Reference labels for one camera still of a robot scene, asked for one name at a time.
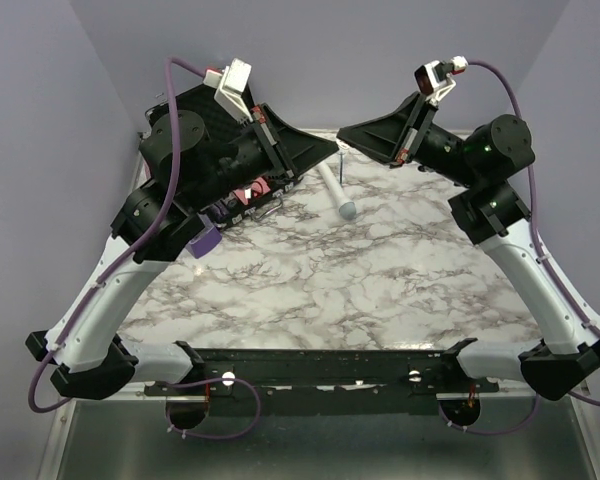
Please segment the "blue key tag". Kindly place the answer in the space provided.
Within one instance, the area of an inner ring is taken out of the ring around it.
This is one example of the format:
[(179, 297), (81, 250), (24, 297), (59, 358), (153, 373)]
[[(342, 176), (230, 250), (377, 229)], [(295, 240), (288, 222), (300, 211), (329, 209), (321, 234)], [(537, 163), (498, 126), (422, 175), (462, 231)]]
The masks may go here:
[(338, 157), (338, 182), (339, 185), (342, 186), (344, 180), (344, 153), (339, 152)]

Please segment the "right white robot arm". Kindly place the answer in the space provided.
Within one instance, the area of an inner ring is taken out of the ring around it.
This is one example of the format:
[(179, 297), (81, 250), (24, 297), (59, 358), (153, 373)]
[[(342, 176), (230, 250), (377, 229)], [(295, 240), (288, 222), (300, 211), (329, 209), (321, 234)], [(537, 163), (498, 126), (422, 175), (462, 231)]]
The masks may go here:
[(460, 392), (481, 377), (515, 380), (559, 400), (600, 368), (600, 316), (536, 250), (531, 210), (509, 183), (535, 160), (530, 130), (504, 114), (462, 139), (434, 124), (436, 112), (414, 93), (394, 112), (343, 127), (337, 137), (381, 164), (415, 162), (461, 187), (449, 201), (453, 219), (501, 269), (540, 328), (538, 342), (455, 345), (454, 358), (440, 367), (442, 384)]

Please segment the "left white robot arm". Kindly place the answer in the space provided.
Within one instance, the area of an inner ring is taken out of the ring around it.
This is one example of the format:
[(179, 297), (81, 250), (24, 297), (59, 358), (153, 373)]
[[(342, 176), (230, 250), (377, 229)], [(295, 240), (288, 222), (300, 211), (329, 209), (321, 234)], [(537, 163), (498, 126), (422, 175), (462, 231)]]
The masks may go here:
[(267, 105), (223, 143), (192, 109), (156, 120), (140, 144), (151, 176), (125, 200), (111, 224), (101, 259), (63, 318), (33, 332), (26, 346), (65, 398), (101, 400), (131, 382), (168, 383), (181, 395), (202, 380), (201, 359), (183, 342), (125, 342), (119, 327), (142, 293), (190, 241), (210, 250), (216, 225), (206, 210), (260, 177), (295, 179), (331, 155), (335, 142), (280, 120)]

